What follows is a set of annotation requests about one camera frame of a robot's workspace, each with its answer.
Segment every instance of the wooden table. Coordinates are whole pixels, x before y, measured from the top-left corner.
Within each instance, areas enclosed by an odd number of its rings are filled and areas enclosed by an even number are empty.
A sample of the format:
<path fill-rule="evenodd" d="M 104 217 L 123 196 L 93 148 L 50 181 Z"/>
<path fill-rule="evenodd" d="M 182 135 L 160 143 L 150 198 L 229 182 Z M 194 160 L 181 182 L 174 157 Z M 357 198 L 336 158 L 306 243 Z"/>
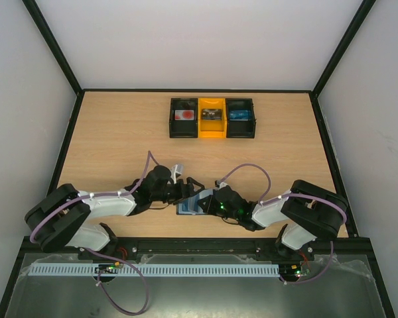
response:
<path fill-rule="evenodd" d="M 255 138 L 169 138 L 171 97 L 253 98 Z M 215 180 L 237 165 L 251 162 L 271 176 L 272 188 L 267 198 L 290 189 L 297 179 L 334 191 L 305 93 L 86 92 L 59 184 L 72 183 L 76 189 L 86 191 L 121 189 L 140 177 L 148 150 L 169 168 L 175 163 L 184 164 L 182 177 L 191 176 L 206 187 L 213 187 Z M 228 183 L 248 200 L 258 199 L 267 188 L 263 173 L 251 167 L 238 170 Z M 213 238 L 276 237 L 286 223 L 249 232 L 211 215 L 177 215 L 172 205 L 165 210 L 99 221 L 107 223 L 120 237 Z M 347 236 L 342 226 L 339 237 Z"/>

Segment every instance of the purple cable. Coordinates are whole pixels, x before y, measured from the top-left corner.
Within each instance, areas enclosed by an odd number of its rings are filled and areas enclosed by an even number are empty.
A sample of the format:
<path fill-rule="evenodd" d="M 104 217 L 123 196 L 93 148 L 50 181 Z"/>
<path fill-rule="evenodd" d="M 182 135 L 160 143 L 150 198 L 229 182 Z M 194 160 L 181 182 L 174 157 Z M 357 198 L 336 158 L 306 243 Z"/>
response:
<path fill-rule="evenodd" d="M 143 307 L 136 313 L 133 313 L 131 311 L 127 311 L 123 308 L 121 308 L 120 306 L 118 306 L 118 304 L 116 304 L 116 302 L 111 298 L 111 296 L 107 293 L 105 287 L 103 286 L 103 283 L 100 281 L 100 275 L 102 274 L 102 271 L 99 272 L 98 274 L 98 286 L 101 288 L 101 290 L 105 293 L 105 296 L 107 298 L 107 300 L 109 300 L 109 302 L 112 304 L 112 306 L 118 310 L 120 313 L 123 313 L 124 315 L 127 316 L 138 316 L 141 315 L 142 313 L 144 313 L 146 311 L 146 307 L 149 303 L 149 285 L 146 282 L 146 278 L 144 277 L 144 275 L 140 272 L 140 270 L 135 267 L 134 265 L 121 260 L 119 258 L 116 257 L 112 257 L 112 256 L 108 256 L 108 255 L 104 255 L 104 254 L 100 254 L 94 250 L 90 250 L 89 248 L 86 248 L 86 250 L 90 253 L 92 253 L 93 255 L 99 256 L 99 257 L 103 257 L 103 258 L 107 258 L 108 260 L 114 260 L 116 262 L 120 262 L 120 263 L 124 263 L 126 265 L 128 265 L 129 267 L 131 267 L 134 271 L 136 271 L 136 273 L 138 273 L 138 275 L 140 276 L 141 280 L 143 281 L 143 285 L 145 286 L 145 290 L 146 290 L 146 300 L 145 300 L 145 304 L 143 305 Z"/>
<path fill-rule="evenodd" d="M 159 163 L 156 161 L 155 157 L 153 157 L 152 152 L 148 151 L 147 152 L 147 159 L 146 159 L 146 164 L 145 164 L 145 169 L 143 169 L 143 173 L 141 174 L 141 177 L 139 179 L 139 181 L 134 185 L 133 189 L 131 189 L 128 192 L 122 193 L 121 196 L 128 196 L 130 194 L 132 194 L 141 184 L 141 182 L 143 181 L 143 179 L 146 176 L 147 173 L 147 168 L 149 167 L 149 161 L 150 159 L 153 160 L 153 162 L 156 165 L 159 165 Z M 100 193 L 95 193 L 94 197 L 117 197 L 118 193 L 117 192 L 100 192 Z M 77 203 L 81 200 L 85 200 L 85 199 L 89 199 L 90 195 L 82 195 L 80 197 L 76 197 L 75 199 L 72 199 L 68 202 L 66 202 L 65 204 L 61 205 L 60 207 L 58 207 L 56 210 L 54 210 L 51 214 L 47 215 L 44 220 L 42 220 L 33 230 L 33 232 L 31 233 L 29 240 L 32 243 L 36 243 L 35 241 L 35 236 L 37 235 L 37 233 L 41 230 L 41 228 L 44 226 L 44 224 L 46 224 L 47 222 L 49 222 L 49 220 L 51 220 L 51 218 L 53 218 L 56 214 L 58 214 L 59 212 L 65 210 L 67 207 L 71 206 L 74 203 Z"/>
<path fill-rule="evenodd" d="M 329 207 L 332 207 L 335 210 L 337 210 L 337 212 L 339 212 L 341 214 L 341 216 L 342 216 L 343 224 L 347 220 L 347 217 L 346 217 L 346 214 L 345 214 L 344 210 L 342 210 L 336 204 L 334 204 L 334 203 L 332 203 L 330 201 L 327 201 L 325 199 L 322 199 L 321 197 L 315 197 L 313 195 L 307 195 L 307 194 L 302 194 L 302 193 L 286 193 L 286 194 L 282 194 L 282 195 L 279 195 L 278 197 L 274 197 L 273 199 L 270 199 L 268 201 L 263 202 L 262 206 L 266 206 L 268 204 L 272 204 L 272 203 L 274 203 L 274 202 L 276 202 L 278 200 L 282 200 L 282 199 L 284 199 L 286 197 L 302 197 L 304 199 L 315 200 L 315 201 L 321 202 L 321 203 L 326 204 Z"/>
<path fill-rule="evenodd" d="M 228 179 L 228 177 L 230 177 L 236 170 L 238 170 L 238 169 L 240 169 L 242 167 L 246 167 L 246 166 L 251 166 L 251 167 L 260 169 L 265 174 L 265 176 L 268 179 L 268 188 L 267 188 L 267 190 L 265 190 L 263 195 L 261 197 L 259 197 L 259 199 L 258 199 L 258 202 L 261 202 L 262 199 L 267 195 L 267 193 L 270 192 L 270 189 L 271 189 L 271 178 L 270 178 L 270 175 L 262 167 L 258 166 L 257 164 L 241 164 L 241 165 L 237 166 L 236 168 L 234 168 L 232 171 L 230 171 L 225 177 L 221 178 L 219 181 L 220 182 L 226 181 Z"/>
<path fill-rule="evenodd" d="M 329 269 L 330 263 L 332 262 L 332 259 L 333 259 L 333 253 L 334 253 L 333 242 L 330 241 L 330 256 L 329 256 L 329 259 L 327 261 L 327 265 L 326 265 L 326 267 L 323 268 L 323 270 L 320 273 L 315 275 L 313 278 L 310 278 L 309 280 L 303 280 L 303 281 L 300 281 L 300 282 L 286 282 L 283 279 L 283 277 L 280 276 L 281 281 L 283 283 L 288 284 L 288 285 L 299 285 L 299 284 L 311 283 L 312 281 L 316 280 L 317 278 L 320 278 L 325 272 L 327 272 L 327 270 Z"/>

